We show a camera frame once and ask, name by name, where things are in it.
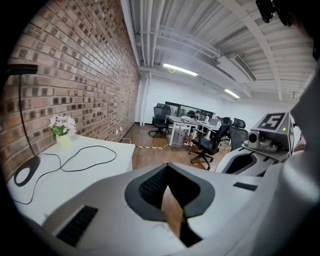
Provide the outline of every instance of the black vent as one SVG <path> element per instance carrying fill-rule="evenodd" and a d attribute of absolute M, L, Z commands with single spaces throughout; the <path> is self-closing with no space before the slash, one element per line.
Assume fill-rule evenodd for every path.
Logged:
<path fill-rule="evenodd" d="M 84 206 L 56 237 L 74 247 L 86 231 L 97 211 L 97 208 Z"/>
<path fill-rule="evenodd" d="M 257 80 L 257 78 L 255 77 L 254 73 L 252 73 L 252 71 L 247 66 L 247 64 L 244 63 L 244 61 L 238 55 L 234 58 L 234 60 L 236 62 L 238 62 L 241 65 L 241 67 L 243 67 L 243 69 L 249 74 L 249 76 L 252 78 L 253 81 Z"/>

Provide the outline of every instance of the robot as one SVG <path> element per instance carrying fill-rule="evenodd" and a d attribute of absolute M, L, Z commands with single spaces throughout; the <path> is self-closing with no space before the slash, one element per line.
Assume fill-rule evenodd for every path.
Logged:
<path fill-rule="evenodd" d="M 242 146 L 222 159 L 217 173 L 263 176 L 271 165 L 292 155 L 294 128 L 288 112 L 266 114 Z"/>

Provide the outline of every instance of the brick wall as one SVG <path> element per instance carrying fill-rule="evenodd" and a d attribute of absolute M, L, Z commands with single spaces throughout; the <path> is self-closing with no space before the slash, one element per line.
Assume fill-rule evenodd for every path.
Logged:
<path fill-rule="evenodd" d="M 48 118 L 66 114 L 77 134 L 119 141 L 135 121 L 140 75 L 120 0 L 49 1 L 27 25 L 9 63 L 37 64 L 22 78 L 23 116 L 36 154 L 55 143 Z M 0 102 L 0 162 L 8 180 L 32 156 L 18 108 L 18 77 Z"/>

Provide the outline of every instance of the potted plant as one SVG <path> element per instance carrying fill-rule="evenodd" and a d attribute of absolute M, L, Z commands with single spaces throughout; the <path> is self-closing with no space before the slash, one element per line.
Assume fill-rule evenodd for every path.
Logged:
<path fill-rule="evenodd" d="M 60 146 L 66 147 L 70 144 L 70 137 L 76 134 L 76 123 L 70 116 L 54 115 L 49 118 L 49 127 L 55 134 L 56 143 Z"/>

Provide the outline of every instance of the ceiling beam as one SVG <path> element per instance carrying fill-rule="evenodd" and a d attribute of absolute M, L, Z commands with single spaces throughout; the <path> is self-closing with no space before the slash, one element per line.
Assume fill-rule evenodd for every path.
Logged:
<path fill-rule="evenodd" d="M 228 8 L 234 15 L 236 15 L 240 20 L 242 20 L 242 22 L 246 25 L 246 27 L 251 31 L 255 39 L 258 41 L 271 67 L 271 70 L 275 79 L 276 87 L 278 89 L 278 98 L 281 101 L 282 100 L 281 79 L 278 71 L 277 62 L 271 50 L 271 47 L 266 37 L 262 33 L 261 29 L 256 24 L 256 22 L 253 19 L 251 19 L 251 17 L 249 16 L 249 13 L 245 10 L 245 8 L 243 8 L 236 1 L 218 0 L 218 2 L 220 2 L 226 8 Z"/>
<path fill-rule="evenodd" d="M 228 96 L 225 94 L 222 90 L 217 91 L 215 88 L 213 88 L 212 84 L 204 82 L 201 78 L 199 77 L 194 77 L 190 75 L 184 75 L 184 74 L 179 74 L 179 73 L 170 73 L 168 70 L 163 68 L 160 65 L 155 65 L 154 67 L 145 67 L 145 66 L 140 66 L 139 68 L 140 71 L 142 72 L 151 72 L 152 75 L 157 75 L 165 78 L 169 78 L 172 80 L 176 80 L 191 86 L 198 87 L 201 90 L 206 91 L 207 93 L 212 93 L 215 95 L 219 95 L 221 98 L 229 101 L 229 102 L 235 102 L 236 100 L 232 98 L 231 96 Z"/>
<path fill-rule="evenodd" d="M 129 34 L 129 39 L 131 42 L 135 62 L 137 66 L 140 67 L 140 58 L 139 58 L 138 48 L 135 40 L 134 26 L 133 26 L 131 11 L 130 11 L 130 0 L 121 0 L 121 7 L 123 11 L 123 17 L 124 17 L 126 29 Z"/>
<path fill-rule="evenodd" d="M 136 45 L 138 47 L 142 46 L 140 40 L 140 36 L 136 36 Z M 206 66 L 210 67 L 213 72 L 215 72 L 216 75 L 214 76 L 214 78 L 216 84 L 230 90 L 243 91 L 245 89 L 247 90 L 247 92 L 244 93 L 248 95 L 250 89 L 247 86 L 246 88 L 244 88 L 242 84 L 234 81 L 232 78 L 215 68 L 215 66 L 218 64 L 215 59 L 206 56 L 202 52 L 199 52 L 196 56 L 193 56 L 197 49 L 193 48 L 191 45 L 188 46 L 187 44 L 183 44 L 182 42 L 173 41 L 171 38 L 163 38 L 159 36 L 155 47 L 156 49 L 163 50 L 166 53 L 171 52 L 178 55 L 187 55 L 194 60 L 202 62 Z"/>

